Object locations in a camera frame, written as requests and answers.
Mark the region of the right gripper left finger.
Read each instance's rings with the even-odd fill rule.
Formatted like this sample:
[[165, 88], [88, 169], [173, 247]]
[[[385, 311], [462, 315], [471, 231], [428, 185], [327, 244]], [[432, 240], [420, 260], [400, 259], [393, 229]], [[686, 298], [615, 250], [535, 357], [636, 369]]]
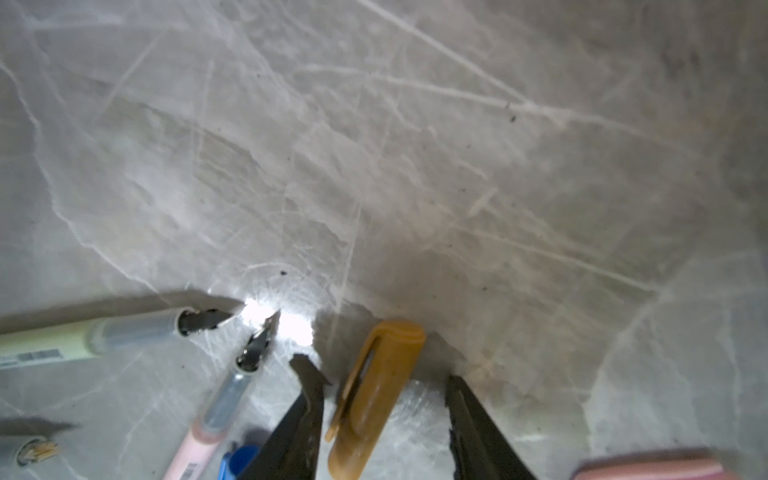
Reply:
[[238, 475], [245, 480], [313, 480], [322, 433], [328, 380], [305, 354], [289, 362], [301, 390], [260, 452]]

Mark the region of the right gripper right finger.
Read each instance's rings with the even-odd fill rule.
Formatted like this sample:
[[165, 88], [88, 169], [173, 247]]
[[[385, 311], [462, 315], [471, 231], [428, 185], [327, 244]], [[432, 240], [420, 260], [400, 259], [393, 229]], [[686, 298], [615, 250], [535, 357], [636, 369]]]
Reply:
[[456, 480], [536, 479], [462, 377], [448, 377], [445, 404]]

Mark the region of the pink pen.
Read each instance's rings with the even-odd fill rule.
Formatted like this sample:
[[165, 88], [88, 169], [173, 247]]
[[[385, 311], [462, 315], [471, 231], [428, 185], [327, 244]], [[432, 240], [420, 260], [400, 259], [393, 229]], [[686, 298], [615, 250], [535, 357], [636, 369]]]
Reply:
[[268, 317], [260, 329], [248, 339], [243, 349], [229, 365], [223, 379], [192, 422], [181, 442], [163, 480], [195, 480], [224, 441], [233, 425], [237, 411], [248, 393], [256, 372], [268, 355], [281, 312]]

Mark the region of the brown pen cap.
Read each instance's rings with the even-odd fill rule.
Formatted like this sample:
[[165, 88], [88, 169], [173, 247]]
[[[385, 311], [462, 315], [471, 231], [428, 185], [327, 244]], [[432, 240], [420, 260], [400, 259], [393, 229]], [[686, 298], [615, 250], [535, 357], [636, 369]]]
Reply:
[[426, 343], [424, 328], [384, 320], [368, 334], [325, 434], [334, 479], [358, 479]]

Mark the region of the pink pen cap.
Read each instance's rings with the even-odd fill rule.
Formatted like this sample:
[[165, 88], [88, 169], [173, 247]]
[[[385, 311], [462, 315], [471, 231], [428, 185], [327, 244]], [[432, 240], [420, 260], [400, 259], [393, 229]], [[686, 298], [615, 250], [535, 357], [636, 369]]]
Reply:
[[574, 480], [739, 480], [714, 459], [627, 463], [583, 470]]

